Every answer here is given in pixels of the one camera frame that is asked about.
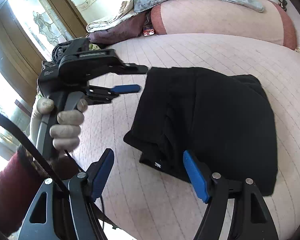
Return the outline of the maroon sleeved left forearm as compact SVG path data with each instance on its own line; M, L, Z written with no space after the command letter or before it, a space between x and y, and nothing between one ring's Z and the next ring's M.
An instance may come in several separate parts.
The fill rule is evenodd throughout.
M24 146L0 172L0 239L18 231L43 181L49 175Z

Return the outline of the gloved left hand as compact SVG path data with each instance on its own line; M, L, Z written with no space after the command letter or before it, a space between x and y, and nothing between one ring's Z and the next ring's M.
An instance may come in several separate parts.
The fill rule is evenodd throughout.
M35 145L39 126L43 115L49 114L54 109L54 101L45 97L37 98L33 105L29 139ZM57 115L57 124L50 128L50 137L53 147L59 152L59 159L69 160L66 152L72 152L79 146L81 124L84 122L83 113L88 109L88 103L80 99L77 108L70 111L61 111Z

